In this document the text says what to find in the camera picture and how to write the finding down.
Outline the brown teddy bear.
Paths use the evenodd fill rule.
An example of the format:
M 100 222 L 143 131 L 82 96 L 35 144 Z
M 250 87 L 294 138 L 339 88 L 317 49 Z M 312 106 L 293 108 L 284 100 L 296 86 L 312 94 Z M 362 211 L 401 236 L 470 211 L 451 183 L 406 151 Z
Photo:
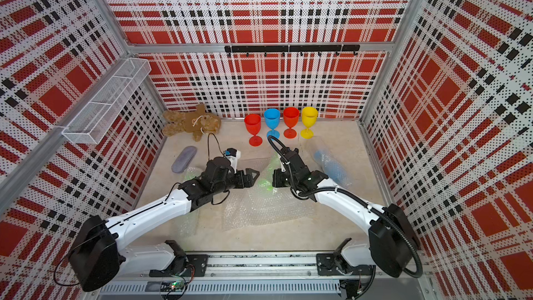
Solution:
M 208 112 L 204 104 L 198 104 L 196 110 L 191 112 L 165 111 L 163 117 L 167 121 L 167 125 L 162 129 L 164 136 L 191 133 L 195 142 L 209 133 L 219 133 L 222 125 L 220 117 Z

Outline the pink red glass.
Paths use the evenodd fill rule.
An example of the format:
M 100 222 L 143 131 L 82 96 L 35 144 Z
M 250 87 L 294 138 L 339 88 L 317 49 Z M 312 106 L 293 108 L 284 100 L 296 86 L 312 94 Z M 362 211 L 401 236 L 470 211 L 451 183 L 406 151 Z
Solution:
M 250 114 L 244 118 L 247 131 L 252 135 L 249 144 L 252 147 L 259 147 L 262 144 L 262 138 L 258 135 L 261 130 L 261 117 L 257 114 Z

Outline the bright green glass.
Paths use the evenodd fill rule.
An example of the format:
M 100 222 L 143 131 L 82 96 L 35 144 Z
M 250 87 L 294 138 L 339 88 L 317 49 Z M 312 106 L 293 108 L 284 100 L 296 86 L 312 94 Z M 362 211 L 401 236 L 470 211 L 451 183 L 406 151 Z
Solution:
M 251 159 L 248 165 L 260 172 L 257 181 L 248 192 L 253 201 L 280 201 L 286 198 L 288 191 L 284 187 L 273 186 L 273 173 L 280 168 L 280 161 L 277 156 Z

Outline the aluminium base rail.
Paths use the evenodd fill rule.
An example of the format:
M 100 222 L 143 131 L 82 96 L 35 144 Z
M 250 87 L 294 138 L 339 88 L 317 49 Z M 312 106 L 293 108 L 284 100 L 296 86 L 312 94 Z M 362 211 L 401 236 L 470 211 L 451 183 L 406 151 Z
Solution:
M 118 277 L 146 272 L 151 278 L 172 276 L 203 277 L 216 269 L 251 269 L 258 274 L 269 274 L 275 270 L 311 269 L 319 276 L 341 276 L 365 274 L 378 263 L 364 245 L 338 249 L 333 252 L 216 252 L 186 254 L 173 244 L 157 246 L 127 247 L 118 253 L 118 261 L 109 258 L 91 259 L 94 263 L 92 276 L 101 277 L 97 288 L 103 287 Z

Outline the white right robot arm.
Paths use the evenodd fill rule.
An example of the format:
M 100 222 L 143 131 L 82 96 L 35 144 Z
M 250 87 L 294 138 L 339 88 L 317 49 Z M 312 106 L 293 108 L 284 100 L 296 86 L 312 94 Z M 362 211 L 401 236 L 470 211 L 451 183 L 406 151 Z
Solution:
M 311 172 L 297 149 L 282 146 L 273 150 L 281 165 L 274 171 L 274 187 L 288 187 L 299 200 L 325 205 L 366 232 L 365 245 L 341 246 L 342 263 L 355 267 L 369 258 L 373 265 L 394 278 L 401 274 L 413 278 L 423 276 L 421 243 L 401 208 L 395 204 L 372 203 L 342 188 L 327 174 L 318 170 Z

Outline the light blue glass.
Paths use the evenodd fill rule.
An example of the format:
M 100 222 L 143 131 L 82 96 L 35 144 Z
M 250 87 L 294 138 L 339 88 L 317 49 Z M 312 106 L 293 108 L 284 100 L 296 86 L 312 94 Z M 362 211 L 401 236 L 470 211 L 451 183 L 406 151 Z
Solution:
M 318 136 L 314 136 L 305 143 L 305 149 L 314 162 L 332 180 L 345 189 L 351 189 L 354 180 L 346 168 L 335 158 L 332 150 Z

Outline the blue wine glass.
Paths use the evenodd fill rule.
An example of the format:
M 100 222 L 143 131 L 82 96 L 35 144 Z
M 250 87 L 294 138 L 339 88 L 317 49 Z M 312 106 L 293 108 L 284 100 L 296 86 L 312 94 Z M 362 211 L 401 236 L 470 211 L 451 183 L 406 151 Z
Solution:
M 269 128 L 268 136 L 280 137 L 280 133 L 276 130 L 280 124 L 280 111 L 275 108 L 269 108 L 264 112 L 265 124 Z

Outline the yellow glass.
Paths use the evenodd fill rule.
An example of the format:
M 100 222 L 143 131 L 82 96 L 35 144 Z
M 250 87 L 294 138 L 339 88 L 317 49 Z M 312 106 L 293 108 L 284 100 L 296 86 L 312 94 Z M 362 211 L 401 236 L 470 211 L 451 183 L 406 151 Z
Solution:
M 318 110 L 313 107 L 306 107 L 302 110 L 302 123 L 305 127 L 301 132 L 301 137 L 304 139 L 311 139 L 314 136 L 311 127 L 313 127 L 318 118 Z

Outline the red wine glass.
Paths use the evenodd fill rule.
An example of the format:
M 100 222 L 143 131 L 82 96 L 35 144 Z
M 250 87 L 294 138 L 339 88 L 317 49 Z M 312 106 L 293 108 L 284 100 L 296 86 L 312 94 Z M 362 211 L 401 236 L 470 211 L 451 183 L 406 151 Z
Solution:
M 300 112 L 297 108 L 289 107 L 283 111 L 284 123 L 287 125 L 287 129 L 284 131 L 284 136 L 288 139 L 293 139 L 297 136 L 297 132 L 294 127 L 298 123 Z

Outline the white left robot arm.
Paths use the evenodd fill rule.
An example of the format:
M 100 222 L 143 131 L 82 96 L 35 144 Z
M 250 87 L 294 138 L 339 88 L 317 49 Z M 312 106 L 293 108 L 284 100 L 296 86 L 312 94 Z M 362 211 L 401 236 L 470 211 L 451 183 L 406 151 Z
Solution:
M 237 188 L 251 188 L 260 173 L 237 169 L 237 157 L 216 157 L 193 179 L 179 184 L 169 194 L 151 203 L 111 217 L 86 220 L 67 255 L 84 292 L 98 290 L 123 274 L 154 270 L 163 276 L 178 275 L 190 263 L 174 240 L 153 246 L 132 242 L 170 220 L 187 215 L 212 202 L 215 195 Z

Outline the green circuit board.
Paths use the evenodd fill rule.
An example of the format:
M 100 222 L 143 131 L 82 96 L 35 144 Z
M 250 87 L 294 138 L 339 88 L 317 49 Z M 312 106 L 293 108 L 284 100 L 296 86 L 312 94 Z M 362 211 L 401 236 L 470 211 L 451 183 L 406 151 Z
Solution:
M 181 293 L 186 286 L 184 281 L 163 281 L 160 285 L 161 293 Z

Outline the black wall hook rail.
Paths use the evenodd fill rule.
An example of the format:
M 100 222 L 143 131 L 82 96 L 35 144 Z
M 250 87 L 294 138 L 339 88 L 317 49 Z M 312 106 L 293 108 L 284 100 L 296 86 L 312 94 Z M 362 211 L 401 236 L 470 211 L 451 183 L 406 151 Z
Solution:
M 307 44 L 307 45 L 263 45 L 263 46 L 244 46 L 244 45 L 233 45 L 225 46 L 224 51 L 227 54 L 246 54 L 247 56 L 252 53 L 307 53 L 307 52 L 351 52 L 356 53 L 361 49 L 359 44 Z

